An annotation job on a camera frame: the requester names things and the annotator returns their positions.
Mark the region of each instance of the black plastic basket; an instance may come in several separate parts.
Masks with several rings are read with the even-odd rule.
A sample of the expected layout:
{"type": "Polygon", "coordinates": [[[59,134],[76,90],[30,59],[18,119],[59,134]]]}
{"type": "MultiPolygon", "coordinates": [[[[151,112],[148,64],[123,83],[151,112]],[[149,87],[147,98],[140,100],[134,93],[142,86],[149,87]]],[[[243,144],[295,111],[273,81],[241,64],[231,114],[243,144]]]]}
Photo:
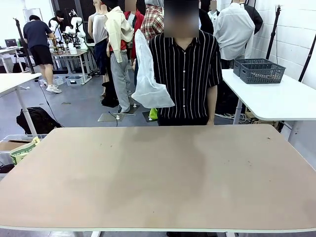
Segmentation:
{"type": "Polygon", "coordinates": [[[280,83],[285,67],[275,63],[242,64],[240,79],[246,84],[280,83]]]}
{"type": "Polygon", "coordinates": [[[235,59],[234,60],[234,73],[240,77],[241,65],[244,63],[273,63],[264,58],[251,58],[251,59],[235,59]]]}

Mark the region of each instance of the navy t-shirt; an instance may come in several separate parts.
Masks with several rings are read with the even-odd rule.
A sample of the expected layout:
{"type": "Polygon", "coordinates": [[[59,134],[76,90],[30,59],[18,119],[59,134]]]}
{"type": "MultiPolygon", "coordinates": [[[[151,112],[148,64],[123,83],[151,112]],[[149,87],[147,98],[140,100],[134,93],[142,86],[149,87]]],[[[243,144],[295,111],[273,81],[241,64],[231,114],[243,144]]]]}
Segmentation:
{"type": "Polygon", "coordinates": [[[36,45],[49,46],[47,42],[46,34],[50,34],[52,31],[45,22],[40,20],[31,21],[26,23],[23,28],[24,38],[28,40],[29,48],[36,45]]]}

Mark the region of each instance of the black striped shirt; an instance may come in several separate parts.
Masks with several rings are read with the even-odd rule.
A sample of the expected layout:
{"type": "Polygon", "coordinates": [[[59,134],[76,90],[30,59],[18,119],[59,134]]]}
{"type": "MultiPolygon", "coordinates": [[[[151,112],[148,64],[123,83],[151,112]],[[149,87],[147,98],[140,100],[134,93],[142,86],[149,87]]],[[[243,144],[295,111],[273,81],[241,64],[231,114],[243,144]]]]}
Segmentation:
{"type": "Polygon", "coordinates": [[[149,44],[154,59],[156,82],[165,84],[174,107],[162,108],[165,119],[208,117],[207,89],[222,80],[221,55],[215,37],[199,31],[199,38],[183,50],[174,38],[164,34],[149,44]]]}

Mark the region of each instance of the gray floor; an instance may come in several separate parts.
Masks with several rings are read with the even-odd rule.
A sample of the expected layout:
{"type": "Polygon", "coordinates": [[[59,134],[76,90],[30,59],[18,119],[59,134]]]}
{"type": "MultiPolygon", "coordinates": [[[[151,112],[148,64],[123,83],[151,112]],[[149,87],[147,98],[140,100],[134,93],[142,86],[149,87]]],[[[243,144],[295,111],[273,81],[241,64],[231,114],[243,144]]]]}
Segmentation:
{"type": "MultiPolygon", "coordinates": [[[[133,72],[130,72],[131,79],[134,78],[133,72]]],[[[103,92],[101,86],[102,78],[93,78],[84,86],[61,85],[63,90],[61,94],[53,94],[45,90],[44,94],[52,108],[56,119],[65,127],[99,127],[116,126],[116,122],[98,122],[102,113],[115,113],[116,108],[104,107],[100,103],[100,95],[103,92]]],[[[31,89],[22,91],[22,97],[27,107],[42,107],[48,113],[51,113],[41,87],[37,82],[30,81],[23,85],[31,89]]],[[[24,130],[16,123],[16,117],[20,114],[20,104],[15,92],[0,97],[0,140],[7,135],[24,134],[24,130]]],[[[156,122],[147,123],[142,112],[148,111],[140,107],[136,116],[125,116],[118,126],[157,126],[156,122]]],[[[215,124],[232,124],[232,120],[216,118],[215,124]]],[[[91,235],[91,232],[85,232],[84,237],[91,235]]],[[[164,237],[164,232],[103,232],[101,237],[164,237]]],[[[283,235],[265,235],[265,234],[240,234],[240,237],[316,237],[315,233],[302,234],[283,234],[283,235]]],[[[73,237],[68,232],[29,232],[0,229],[0,237],[73,237]]]]}

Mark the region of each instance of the white tank top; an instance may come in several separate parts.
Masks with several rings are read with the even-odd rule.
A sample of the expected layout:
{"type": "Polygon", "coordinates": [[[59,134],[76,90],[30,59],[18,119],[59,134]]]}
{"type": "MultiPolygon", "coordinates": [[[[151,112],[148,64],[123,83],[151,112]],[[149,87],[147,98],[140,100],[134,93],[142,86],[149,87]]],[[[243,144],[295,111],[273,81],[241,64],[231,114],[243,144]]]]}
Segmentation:
{"type": "Polygon", "coordinates": [[[93,39],[95,43],[99,43],[105,40],[108,36],[108,32],[104,29],[104,15],[95,15],[93,19],[93,39]]]}

